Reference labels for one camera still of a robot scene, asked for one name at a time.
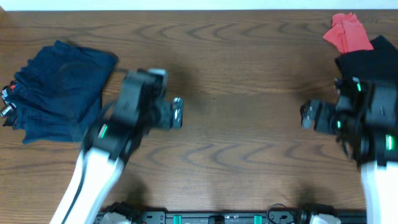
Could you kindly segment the red cloth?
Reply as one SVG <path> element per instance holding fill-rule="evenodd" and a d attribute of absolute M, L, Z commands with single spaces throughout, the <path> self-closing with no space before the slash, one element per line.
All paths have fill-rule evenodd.
<path fill-rule="evenodd" d="M 374 49 L 364 26 L 352 12 L 334 14 L 331 28 L 323 39 L 334 45 L 341 54 Z"/>

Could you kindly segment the black garment with printed label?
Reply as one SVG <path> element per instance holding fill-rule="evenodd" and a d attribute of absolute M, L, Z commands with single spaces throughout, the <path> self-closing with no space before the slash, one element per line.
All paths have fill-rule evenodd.
<path fill-rule="evenodd" d="M 16 119 L 16 105 L 7 100 L 7 97 L 14 92 L 17 82 L 11 81 L 9 85 L 4 86 L 1 91 L 1 98 L 4 103 L 3 109 L 1 109 L 1 118 L 5 119 L 3 126 L 13 126 Z"/>

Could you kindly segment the folded navy blue shorts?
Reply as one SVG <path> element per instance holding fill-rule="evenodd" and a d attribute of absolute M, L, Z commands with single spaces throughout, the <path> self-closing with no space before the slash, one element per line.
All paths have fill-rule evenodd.
<path fill-rule="evenodd" d="M 118 57 L 111 52 L 56 41 L 15 73 L 7 100 L 16 105 L 13 129 L 23 144 L 80 142 L 102 107 L 102 90 Z"/>

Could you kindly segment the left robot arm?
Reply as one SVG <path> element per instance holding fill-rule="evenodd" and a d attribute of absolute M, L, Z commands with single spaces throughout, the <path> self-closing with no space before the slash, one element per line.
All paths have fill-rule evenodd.
<path fill-rule="evenodd" d="M 52 223 L 93 223 L 131 154 L 151 129 L 180 129 L 182 98 L 165 101 L 169 74 L 159 68 L 127 72 L 119 98 L 83 135 L 71 182 Z"/>

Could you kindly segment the black polo shirt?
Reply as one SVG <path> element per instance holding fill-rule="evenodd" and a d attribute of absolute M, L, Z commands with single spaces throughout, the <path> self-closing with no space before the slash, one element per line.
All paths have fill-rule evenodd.
<path fill-rule="evenodd" d="M 397 83 L 397 48 L 382 35 L 370 43 L 372 50 L 357 50 L 335 59 L 342 77 Z"/>

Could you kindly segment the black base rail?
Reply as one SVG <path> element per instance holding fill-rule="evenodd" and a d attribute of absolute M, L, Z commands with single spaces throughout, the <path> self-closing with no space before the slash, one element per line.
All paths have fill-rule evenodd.
<path fill-rule="evenodd" d="M 125 202 L 115 202 L 100 210 L 94 223 L 131 224 L 298 224 L 342 223 L 366 224 L 364 210 L 336 210 L 330 205 L 306 204 L 301 208 L 287 208 L 280 203 L 264 211 L 184 211 L 166 209 L 139 210 Z"/>

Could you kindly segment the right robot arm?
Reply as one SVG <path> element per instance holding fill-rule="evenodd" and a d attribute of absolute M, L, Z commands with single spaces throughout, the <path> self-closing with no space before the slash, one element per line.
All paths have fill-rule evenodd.
<path fill-rule="evenodd" d="M 356 161 L 367 223 L 397 223 L 397 83 L 337 79 L 336 103 L 308 100 L 301 126 L 334 135 Z"/>

